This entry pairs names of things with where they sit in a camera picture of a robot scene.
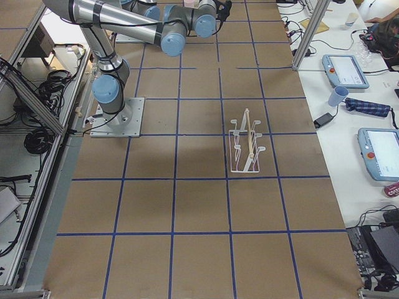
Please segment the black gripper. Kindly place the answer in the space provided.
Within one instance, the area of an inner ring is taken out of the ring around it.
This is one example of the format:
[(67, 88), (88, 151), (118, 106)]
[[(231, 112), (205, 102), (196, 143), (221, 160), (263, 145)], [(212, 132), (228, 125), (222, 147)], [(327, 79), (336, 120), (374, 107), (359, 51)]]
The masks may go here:
[(230, 16), (232, 2), (230, 0), (225, 0), (224, 2), (214, 0), (214, 3), (216, 5), (216, 19), (225, 21)]

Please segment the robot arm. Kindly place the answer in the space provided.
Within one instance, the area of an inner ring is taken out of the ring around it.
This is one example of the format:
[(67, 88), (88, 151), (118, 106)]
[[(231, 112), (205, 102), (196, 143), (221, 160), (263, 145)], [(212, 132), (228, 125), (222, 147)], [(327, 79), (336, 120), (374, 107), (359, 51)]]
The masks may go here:
[(124, 57), (137, 44), (152, 44), (166, 55), (181, 55), (187, 37), (215, 35), (230, 15), (231, 1), (197, 1), (194, 6), (156, 1), (44, 1), (63, 21), (80, 27), (96, 60), (92, 94), (102, 111), (101, 126), (122, 131), (134, 110), (125, 98), (130, 62)]

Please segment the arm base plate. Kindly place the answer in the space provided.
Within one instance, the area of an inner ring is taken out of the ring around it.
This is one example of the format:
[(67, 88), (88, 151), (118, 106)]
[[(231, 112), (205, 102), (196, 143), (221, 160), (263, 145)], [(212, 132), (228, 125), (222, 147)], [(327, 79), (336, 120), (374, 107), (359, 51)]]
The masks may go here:
[(90, 136), (94, 138), (139, 137), (144, 105), (144, 98), (126, 98), (125, 108), (112, 121), (108, 122), (112, 116), (105, 114), (103, 117), (102, 108), (98, 104), (96, 113), (101, 116), (93, 120), (92, 124), (95, 128), (89, 131)]

